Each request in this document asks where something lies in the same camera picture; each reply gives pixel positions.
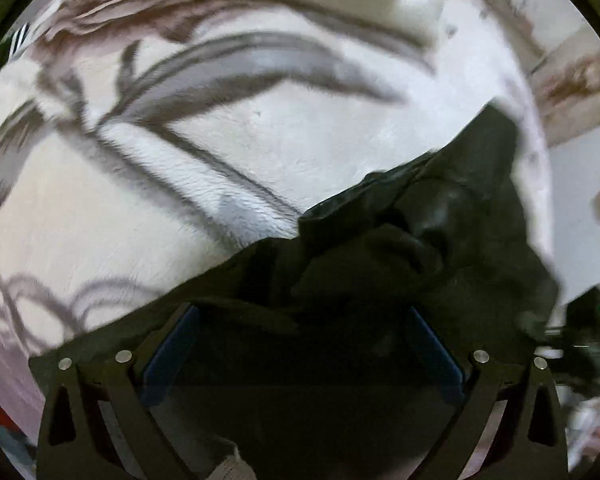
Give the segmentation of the black leather jacket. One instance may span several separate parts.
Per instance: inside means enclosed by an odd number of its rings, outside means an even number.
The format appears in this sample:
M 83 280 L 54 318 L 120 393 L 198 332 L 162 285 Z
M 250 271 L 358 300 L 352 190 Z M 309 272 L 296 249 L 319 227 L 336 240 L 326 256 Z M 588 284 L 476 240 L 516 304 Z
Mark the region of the black leather jacket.
M 487 106 L 441 150 L 308 210 L 291 240 L 135 311 L 195 309 L 149 405 L 193 479 L 375 479 L 432 448 L 468 366 L 418 318 L 468 330 L 550 316 L 557 297 L 513 182 L 521 147 Z

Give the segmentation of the near floral curtain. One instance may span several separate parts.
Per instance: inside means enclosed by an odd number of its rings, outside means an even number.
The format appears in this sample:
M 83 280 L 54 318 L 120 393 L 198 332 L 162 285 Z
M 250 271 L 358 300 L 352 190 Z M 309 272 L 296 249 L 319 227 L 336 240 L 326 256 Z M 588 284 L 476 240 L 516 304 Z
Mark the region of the near floral curtain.
M 548 54 L 530 76 L 550 146 L 600 126 L 600 38 L 584 25 Z

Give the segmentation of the floral purple bed blanket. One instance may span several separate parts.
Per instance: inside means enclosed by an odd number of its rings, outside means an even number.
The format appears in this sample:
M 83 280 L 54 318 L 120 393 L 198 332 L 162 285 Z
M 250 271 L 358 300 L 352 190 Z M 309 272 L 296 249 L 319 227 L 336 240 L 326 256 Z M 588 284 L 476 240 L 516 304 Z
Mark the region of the floral purple bed blanket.
M 294 0 L 54 0 L 0 70 L 0 407 L 30 439 L 29 360 L 148 304 L 300 214 L 515 118 L 529 238 L 552 251 L 532 92 L 483 0 L 438 42 Z

